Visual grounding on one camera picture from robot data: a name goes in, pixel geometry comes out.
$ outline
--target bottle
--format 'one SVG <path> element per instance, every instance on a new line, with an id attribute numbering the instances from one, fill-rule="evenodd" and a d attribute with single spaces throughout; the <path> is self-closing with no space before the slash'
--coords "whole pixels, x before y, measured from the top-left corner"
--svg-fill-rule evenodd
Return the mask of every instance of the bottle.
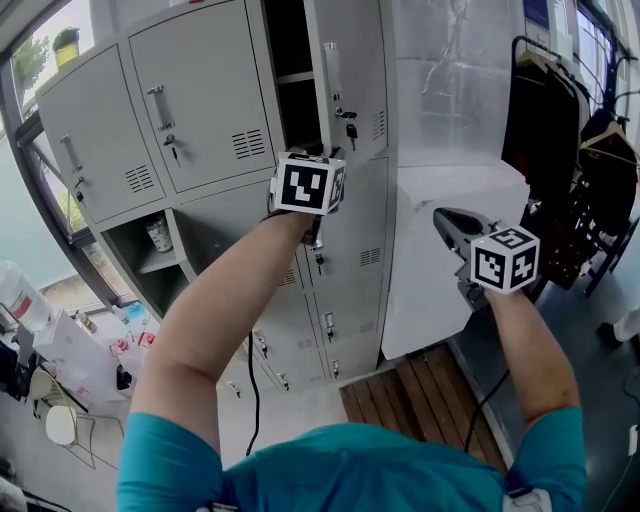
<path id="1" fill-rule="evenodd" d="M 111 308 L 111 311 L 114 315 L 116 315 L 116 318 L 120 320 L 124 325 L 127 325 L 129 323 L 129 315 L 127 315 L 126 310 L 120 309 L 118 306 L 113 306 Z"/>
<path id="2" fill-rule="evenodd" d="M 0 303 L 32 333 L 44 329 L 53 318 L 47 300 L 12 261 L 0 262 Z"/>
<path id="3" fill-rule="evenodd" d="M 98 326 L 91 321 L 91 319 L 87 316 L 86 313 L 81 313 L 80 311 L 76 311 L 76 318 L 78 321 L 87 328 L 91 334 L 95 334 L 98 330 Z"/>

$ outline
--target person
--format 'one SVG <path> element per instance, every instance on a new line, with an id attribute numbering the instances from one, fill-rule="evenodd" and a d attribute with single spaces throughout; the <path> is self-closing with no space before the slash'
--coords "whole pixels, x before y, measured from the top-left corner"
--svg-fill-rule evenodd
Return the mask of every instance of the person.
<path id="1" fill-rule="evenodd" d="M 172 305 L 133 397 L 118 510 L 195 512 L 214 502 L 244 512 L 498 511 L 508 493 L 527 487 L 546 491 L 554 511 L 582 510 L 586 472 L 576 381 L 520 292 L 487 292 L 527 429 L 506 477 L 448 446 L 362 424 L 314 430 L 223 471 L 216 383 L 311 222 L 300 213 L 262 222 Z"/>
<path id="2" fill-rule="evenodd" d="M 640 337 L 640 306 L 627 312 L 615 324 L 602 323 L 598 327 L 598 336 L 611 346 L 620 346 L 630 340 L 637 343 Z"/>

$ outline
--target teal shirt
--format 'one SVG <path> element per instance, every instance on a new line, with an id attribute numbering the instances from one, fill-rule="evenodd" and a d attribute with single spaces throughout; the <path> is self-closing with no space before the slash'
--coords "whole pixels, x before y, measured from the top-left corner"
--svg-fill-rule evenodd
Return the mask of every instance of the teal shirt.
<path id="1" fill-rule="evenodd" d="M 545 489 L 554 512 L 583 509 L 580 409 L 556 411 L 526 434 L 507 477 L 441 444 L 371 425 L 334 425 L 271 446 L 222 470 L 202 439 L 132 414 L 117 490 L 120 512 L 195 512 L 208 501 L 249 511 L 494 511 L 505 493 Z"/>

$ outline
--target locker door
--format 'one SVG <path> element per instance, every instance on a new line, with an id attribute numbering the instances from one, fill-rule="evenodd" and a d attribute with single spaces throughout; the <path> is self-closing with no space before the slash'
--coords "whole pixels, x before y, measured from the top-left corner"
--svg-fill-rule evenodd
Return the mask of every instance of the locker door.
<path id="1" fill-rule="evenodd" d="M 265 181 L 204 197 L 176 208 L 188 219 L 191 234 L 198 240 L 207 263 L 215 261 L 258 225 L 266 214 L 268 190 L 269 182 Z M 291 268 L 280 283 L 276 297 L 292 289 L 298 291 L 297 300 L 304 302 L 297 258 L 292 261 Z"/>
<path id="2" fill-rule="evenodd" d="M 325 352 L 330 379 L 350 379 L 374 371 L 379 354 L 380 346 L 371 338 L 361 338 L 346 345 L 332 344 Z"/>
<path id="3" fill-rule="evenodd" d="M 229 366 L 225 369 L 218 385 L 227 391 L 230 391 L 236 395 L 240 394 L 238 398 L 245 398 L 247 396 L 253 396 L 253 386 L 251 385 L 251 379 L 249 378 L 249 366 L 247 364 L 248 354 L 246 352 L 246 346 L 243 344 L 238 353 L 231 359 Z M 253 375 L 256 379 L 256 385 L 258 390 L 262 392 L 275 391 L 278 388 L 274 382 L 267 376 L 264 368 L 260 366 L 257 358 L 254 357 Z"/>
<path id="4" fill-rule="evenodd" d="M 257 352 L 270 364 L 317 352 L 304 293 L 286 282 L 282 284 L 256 323 L 254 341 Z"/>
<path id="5" fill-rule="evenodd" d="M 309 351 L 290 359 L 269 362 L 269 368 L 285 390 L 295 393 L 325 382 L 321 357 L 318 350 Z"/>
<path id="6" fill-rule="evenodd" d="M 112 46 L 38 96 L 42 124 L 69 190 L 94 222 L 165 197 Z"/>
<path id="7" fill-rule="evenodd" d="M 325 153 L 340 146 L 359 167 L 387 147 L 387 91 L 377 0 L 305 0 Z M 336 109 L 356 112 L 356 151 Z"/>
<path id="8" fill-rule="evenodd" d="M 314 290 L 325 347 L 377 338 L 381 286 L 382 274 L 370 272 L 344 285 Z"/>
<path id="9" fill-rule="evenodd" d="M 274 164 L 242 0 L 171 18 L 129 41 L 178 192 Z"/>
<path id="10" fill-rule="evenodd" d="M 361 271 L 382 271 L 387 223 L 387 159 L 361 169 L 347 164 L 345 198 L 337 213 L 322 219 L 321 269 L 307 249 L 314 287 L 343 283 Z"/>

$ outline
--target box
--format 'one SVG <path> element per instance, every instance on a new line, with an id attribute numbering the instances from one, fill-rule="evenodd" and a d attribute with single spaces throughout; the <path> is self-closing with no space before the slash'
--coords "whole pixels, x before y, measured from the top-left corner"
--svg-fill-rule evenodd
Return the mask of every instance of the box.
<path id="1" fill-rule="evenodd" d="M 538 275 L 540 240 L 512 226 L 471 242 L 471 281 L 508 294 Z"/>

